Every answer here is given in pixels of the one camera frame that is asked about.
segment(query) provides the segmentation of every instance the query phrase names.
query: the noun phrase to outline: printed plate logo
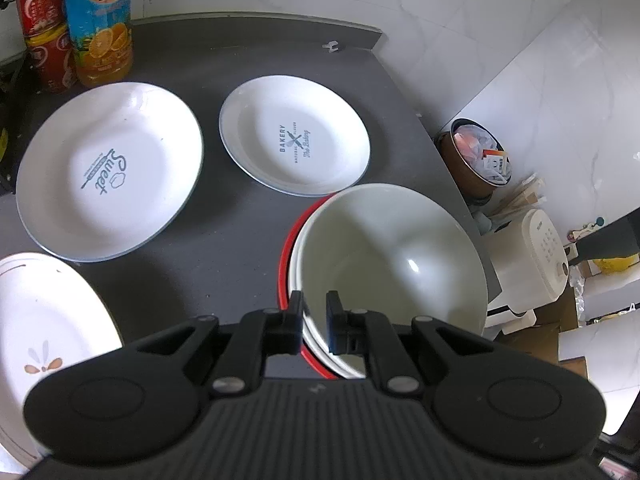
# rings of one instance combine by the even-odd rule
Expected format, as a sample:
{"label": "printed plate logo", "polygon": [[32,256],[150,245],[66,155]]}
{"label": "printed plate logo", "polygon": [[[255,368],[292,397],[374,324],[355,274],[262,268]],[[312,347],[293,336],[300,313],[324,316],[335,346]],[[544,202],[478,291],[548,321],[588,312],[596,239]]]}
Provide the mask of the printed plate logo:
{"label": "printed plate logo", "polygon": [[293,130],[293,133],[282,124],[280,125],[280,152],[287,153],[293,148],[293,163],[297,164],[300,160],[300,153],[302,153],[303,158],[311,158],[311,147],[309,145],[311,133],[308,130],[303,130],[303,133],[299,134],[296,123],[293,123],[291,130]]}
{"label": "printed plate logo", "polygon": [[111,189],[117,189],[124,184],[127,176],[124,173],[126,169],[127,159],[124,155],[116,155],[115,150],[111,148],[106,155],[102,153],[98,155],[89,169],[84,172],[86,180],[80,186],[80,189],[84,189],[84,186],[96,177],[94,182],[95,189],[100,190],[101,195],[107,194],[109,186]]}
{"label": "printed plate logo", "polygon": [[56,357],[48,365],[49,361],[49,341],[44,340],[42,342],[42,357],[33,349],[29,348],[27,354],[31,359],[37,362],[38,366],[32,364],[24,365],[24,371],[28,374],[39,374],[40,372],[49,372],[50,370],[56,370],[62,366],[62,358]]}

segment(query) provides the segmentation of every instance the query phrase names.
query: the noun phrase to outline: plate rim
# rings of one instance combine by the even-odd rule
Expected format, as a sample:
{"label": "plate rim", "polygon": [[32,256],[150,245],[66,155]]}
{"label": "plate rim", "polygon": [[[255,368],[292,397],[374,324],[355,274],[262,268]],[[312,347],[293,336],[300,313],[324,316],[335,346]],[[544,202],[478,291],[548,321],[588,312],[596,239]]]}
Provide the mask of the plate rim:
{"label": "plate rim", "polygon": [[[67,272],[70,272],[72,275],[74,275],[76,278],[79,278],[81,280],[81,282],[84,282],[92,291],[92,293],[95,295],[96,300],[102,305],[102,308],[104,309],[104,311],[107,313],[107,316],[109,316],[109,319],[111,320],[111,324],[113,325],[113,328],[116,332],[116,335],[118,336],[118,339],[120,341],[120,348],[122,348],[124,346],[124,339],[122,338],[122,334],[120,333],[120,330],[118,329],[118,325],[115,322],[115,320],[113,319],[113,315],[111,314],[109,308],[107,307],[107,305],[104,303],[104,300],[101,298],[100,294],[98,294],[96,292],[96,290],[91,286],[91,284],[82,276],[82,274],[80,274],[77,270],[75,270],[73,267],[71,267],[68,263],[55,258],[54,256],[51,256],[50,254],[45,254],[45,253],[37,253],[34,251],[25,251],[25,252],[21,252],[21,253],[13,253],[13,254],[8,254],[7,256],[5,256],[4,258],[0,258],[0,268],[2,266],[4,266],[4,264],[11,262],[12,260],[15,261],[21,261],[21,260],[37,260],[40,262],[44,262],[46,264],[53,264],[55,263],[56,265],[59,266],[63,266],[65,267],[65,270]],[[18,463],[20,463],[21,465],[27,467],[27,468],[31,468],[33,467],[33,465],[40,460],[41,457],[39,456],[33,456],[29,451],[23,449],[14,439],[12,439],[10,433],[2,426],[2,421],[0,420],[0,445],[2,445],[2,447],[4,447],[4,449],[6,450],[6,452],[13,458],[15,459]]]}
{"label": "plate rim", "polygon": [[[193,119],[196,121],[196,124],[198,125],[198,132],[199,132],[199,147],[200,147],[200,163],[198,165],[198,171],[196,172],[195,178],[193,180],[193,183],[191,184],[191,189],[189,190],[189,192],[187,193],[184,201],[180,204],[180,207],[176,210],[176,212],[174,213],[174,215],[171,216],[171,218],[168,219],[168,221],[162,225],[161,228],[159,228],[154,234],[152,234],[149,238],[146,238],[145,240],[141,241],[139,244],[126,249],[124,251],[120,251],[119,253],[114,253],[110,256],[104,256],[101,258],[79,258],[78,256],[69,256],[68,254],[61,254],[61,253],[57,253],[56,251],[53,251],[51,249],[49,249],[48,247],[46,247],[43,243],[41,243],[29,230],[29,228],[27,227],[27,224],[24,221],[24,218],[22,217],[22,212],[20,211],[20,201],[18,199],[18,182],[20,182],[20,170],[22,169],[22,162],[20,162],[20,166],[18,167],[18,175],[16,177],[16,200],[15,200],[15,204],[16,204],[16,209],[18,210],[18,216],[20,217],[20,222],[22,223],[22,227],[24,227],[24,230],[27,231],[27,234],[29,235],[29,237],[37,243],[37,245],[39,247],[41,247],[42,249],[44,249],[45,251],[47,251],[47,253],[51,254],[52,256],[55,256],[57,258],[61,258],[63,260],[67,260],[70,262],[77,262],[80,264],[93,264],[93,263],[97,263],[97,262],[106,262],[108,260],[114,260],[116,258],[119,258],[120,256],[124,256],[125,254],[129,254],[137,249],[139,249],[140,247],[142,247],[143,245],[145,245],[146,243],[148,243],[149,241],[153,240],[156,236],[158,236],[162,231],[164,231],[168,225],[173,222],[175,220],[175,218],[180,214],[180,212],[184,209],[184,207],[186,206],[187,202],[189,201],[189,199],[191,198],[191,195],[193,194],[193,191],[195,190],[196,184],[198,183],[199,179],[200,179],[200,173],[202,172],[202,166],[204,164],[204,138],[202,136],[202,127],[200,126],[200,122],[198,121],[198,118],[196,117],[195,113],[193,113],[193,110],[191,110],[191,107],[184,102],[183,99],[181,99],[179,96],[177,96],[176,94],[174,94],[173,92],[171,92],[170,90],[167,90],[166,88],[162,88],[161,86],[157,86],[157,85],[153,85],[150,83],[145,83],[145,82],[137,82],[137,81],[121,81],[121,82],[117,82],[117,83],[110,83],[108,85],[103,85],[103,86],[99,86],[97,88],[91,88],[85,92],[82,92],[81,94],[78,94],[76,97],[81,96],[81,95],[85,95],[88,94],[91,91],[94,90],[98,90],[98,89],[102,89],[102,88],[107,88],[110,86],[115,86],[115,85],[127,85],[130,86],[131,84],[133,85],[144,85],[144,86],[148,86],[148,87],[152,87],[155,89],[160,89],[163,90],[165,92],[168,92],[169,94],[173,95],[175,98],[177,98],[178,100],[180,100],[186,107],[187,110],[189,110],[189,112],[191,113],[191,115],[193,116]],[[62,108],[63,106],[65,106],[66,104],[72,102],[76,97],[70,99],[69,101],[67,101],[65,104],[63,104],[60,108]],[[36,137],[38,136],[38,133],[41,131],[42,127],[44,126],[44,124],[46,124],[46,122],[57,112],[60,110],[60,108],[57,108],[49,117],[47,117],[47,119],[40,125],[40,127],[38,128],[38,130],[36,131],[36,134],[33,136],[33,139],[30,140],[29,145],[27,146],[27,150],[29,149],[29,147],[31,146],[31,143],[36,139]]]}
{"label": "plate rim", "polygon": [[[223,133],[222,130],[222,116],[224,114],[224,111],[226,109],[226,107],[228,106],[228,101],[229,98],[231,98],[232,96],[235,96],[236,92],[239,91],[242,87],[244,87],[245,85],[248,85],[250,83],[253,83],[255,81],[258,81],[260,79],[270,79],[270,78],[290,78],[290,79],[299,79],[308,83],[313,83],[316,84],[318,86],[321,86],[323,89],[331,92],[332,94],[334,94],[335,96],[337,96],[338,98],[340,98],[352,111],[354,114],[356,114],[356,117],[360,120],[360,122],[362,123],[362,126],[364,128],[364,132],[367,136],[367,140],[368,145],[369,145],[369,156],[367,157],[367,163],[364,165],[364,169],[362,170],[362,173],[360,174],[360,176],[354,180],[353,182],[351,182],[348,186],[345,186],[341,189],[335,189],[333,191],[329,191],[326,193],[298,193],[295,191],[290,191],[287,189],[283,189],[281,187],[275,186],[273,184],[270,184],[268,182],[265,182],[264,179],[259,178],[253,174],[251,174],[242,164],[240,164],[240,162],[238,161],[238,159],[234,156],[232,150],[229,149],[228,144],[226,143],[226,139],[225,139],[225,135]],[[364,121],[362,120],[362,118],[358,115],[358,113],[356,112],[356,110],[353,109],[353,107],[340,95],[338,95],[336,92],[334,92],[333,90],[331,90],[330,88],[327,88],[326,86],[313,81],[311,79],[307,79],[305,77],[299,77],[299,76],[295,76],[295,75],[287,75],[287,74],[270,74],[270,75],[263,75],[260,77],[254,77],[252,79],[249,79],[241,84],[239,84],[236,88],[234,88],[229,95],[226,96],[224,102],[222,103],[222,106],[220,107],[220,113],[218,115],[218,131],[220,132],[220,139],[222,140],[222,144],[225,147],[226,152],[229,154],[229,156],[231,157],[231,159],[235,162],[236,166],[238,166],[238,168],[240,168],[242,171],[244,171],[247,175],[249,175],[252,179],[254,179],[256,182],[259,182],[260,184],[262,184],[263,186],[266,186],[270,189],[273,189],[275,191],[279,191],[280,193],[284,193],[284,194],[288,194],[291,196],[301,196],[304,198],[322,198],[323,196],[328,196],[334,193],[338,193],[341,192],[351,186],[354,186],[354,184],[357,184],[360,179],[364,176],[365,173],[367,173],[367,170],[369,169],[369,165],[371,162],[371,139],[369,138],[369,132],[367,131],[367,127],[364,125]]]}

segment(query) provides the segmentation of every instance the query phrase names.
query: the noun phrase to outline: dark gray countertop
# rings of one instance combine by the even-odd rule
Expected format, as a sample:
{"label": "dark gray countertop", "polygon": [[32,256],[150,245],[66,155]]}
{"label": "dark gray countertop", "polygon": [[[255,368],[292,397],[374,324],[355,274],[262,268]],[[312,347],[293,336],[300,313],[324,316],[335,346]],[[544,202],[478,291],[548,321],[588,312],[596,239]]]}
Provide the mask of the dark gray countertop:
{"label": "dark gray countertop", "polygon": [[[286,235],[314,200],[262,186],[226,153],[218,113],[239,84],[263,75],[308,78],[343,97],[362,118],[371,160],[360,181],[406,186],[451,213],[476,245],[489,298],[500,285],[478,230],[452,178],[398,88],[366,49],[329,53],[321,43],[269,43],[210,48],[204,42],[162,44],[139,41],[128,79],[169,89],[193,110],[204,136],[204,165],[184,210],[164,232],[135,252],[109,262],[78,265],[109,307],[125,340],[214,313],[222,323],[276,306],[278,258]],[[63,102],[80,93],[40,94],[30,103],[26,132],[35,132]],[[0,246],[29,250],[12,197],[0,200]],[[301,358],[277,357],[268,373],[314,376]]]}

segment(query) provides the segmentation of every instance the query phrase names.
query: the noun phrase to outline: rice cooker control panel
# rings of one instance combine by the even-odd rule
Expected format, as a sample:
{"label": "rice cooker control panel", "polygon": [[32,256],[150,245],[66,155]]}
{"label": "rice cooker control panel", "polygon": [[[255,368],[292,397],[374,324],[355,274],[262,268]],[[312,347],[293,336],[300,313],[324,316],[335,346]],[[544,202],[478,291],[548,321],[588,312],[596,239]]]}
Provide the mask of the rice cooker control panel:
{"label": "rice cooker control panel", "polygon": [[530,215],[529,238],[540,271],[552,282],[564,282],[568,275],[568,267],[558,231],[542,209],[532,211]]}

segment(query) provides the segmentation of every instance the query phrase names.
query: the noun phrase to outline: stacked bowls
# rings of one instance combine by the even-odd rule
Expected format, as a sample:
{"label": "stacked bowls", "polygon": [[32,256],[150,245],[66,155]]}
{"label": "stacked bowls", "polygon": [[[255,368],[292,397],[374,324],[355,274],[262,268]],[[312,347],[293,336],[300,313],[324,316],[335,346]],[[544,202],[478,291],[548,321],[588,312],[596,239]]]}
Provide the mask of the stacked bowls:
{"label": "stacked bowls", "polygon": [[303,355],[325,377],[366,373],[360,357],[329,352],[329,290],[346,310],[377,310],[396,324],[427,315],[479,334],[486,320],[484,270],[465,231],[434,201],[391,184],[354,186],[306,211],[279,274],[281,308],[292,290],[305,295]]}

